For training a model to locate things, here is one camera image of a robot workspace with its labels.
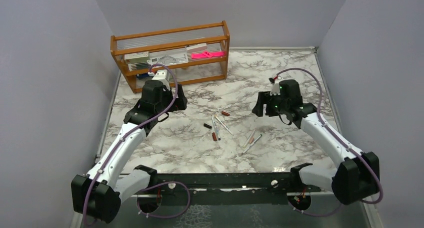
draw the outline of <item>gray wall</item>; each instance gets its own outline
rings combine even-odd
[[[63,228],[118,69],[95,0],[0,0],[0,227]]]
[[[96,0],[115,35],[226,20],[231,46],[318,46],[345,0]]]
[[[423,31],[424,0],[346,0],[318,51],[343,133],[380,157],[386,228],[423,222]]]

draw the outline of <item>marble tabletop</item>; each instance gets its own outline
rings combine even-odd
[[[140,164],[161,173],[282,172],[305,162],[333,167],[313,139],[294,124],[285,125],[278,117],[257,117],[251,111],[258,92],[271,89],[268,78],[285,68],[307,69],[322,83],[312,51],[233,50],[228,66],[226,80],[183,86],[188,99],[187,109],[170,113],[166,121],[157,124],[131,155],[123,173],[129,173]],[[219,69],[209,68],[193,71],[190,74],[194,78],[207,72],[219,73]],[[290,71],[281,74],[280,79],[295,79],[300,84],[304,102],[317,105],[318,86],[309,75]],[[131,92],[121,77],[102,154],[116,138],[125,114],[140,97],[141,94]],[[230,116],[220,115],[221,111]],[[211,124],[213,114],[219,114],[233,136],[221,127],[221,140],[213,141],[212,130],[203,126],[203,123]],[[326,92],[322,114],[336,127]],[[253,129],[256,129],[256,136],[263,134],[263,137],[241,155],[241,145]]]

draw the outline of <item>wooden shelf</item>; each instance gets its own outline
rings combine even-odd
[[[146,52],[148,51],[151,57],[154,57],[159,52],[170,53],[187,53],[186,47],[189,45],[206,43],[207,51],[216,52],[223,51],[225,54],[221,57],[212,57],[206,59],[191,59],[191,54],[187,53],[188,62],[169,65],[168,68],[187,68],[192,66],[204,65],[209,63],[219,63],[222,70],[222,75],[211,76],[200,79],[193,79],[179,82],[182,85],[215,81],[226,79],[228,72],[228,55],[230,48],[230,32],[225,21],[219,23],[174,28],[155,32],[138,33],[125,36],[110,37],[110,53],[115,60],[121,73],[125,77],[128,85],[134,93],[141,92],[141,88],[136,86],[136,75],[145,74],[147,68],[131,70],[124,62],[125,54]],[[161,70],[162,67],[154,68],[153,70]]]

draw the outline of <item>wall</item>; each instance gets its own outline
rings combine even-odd
[[[95,0],[0,0],[0,227],[68,227],[118,69]]]
[[[421,227],[424,0],[346,0],[318,54],[343,133],[380,158],[384,227]]]
[[[226,20],[232,46],[318,46],[345,0],[96,0],[115,35]]]

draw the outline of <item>pink object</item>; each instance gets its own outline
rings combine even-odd
[[[192,53],[191,55],[192,55],[191,56],[192,59],[211,58],[211,57],[222,57],[222,56],[225,55],[225,52],[208,52],[208,51],[205,51],[203,53]]]

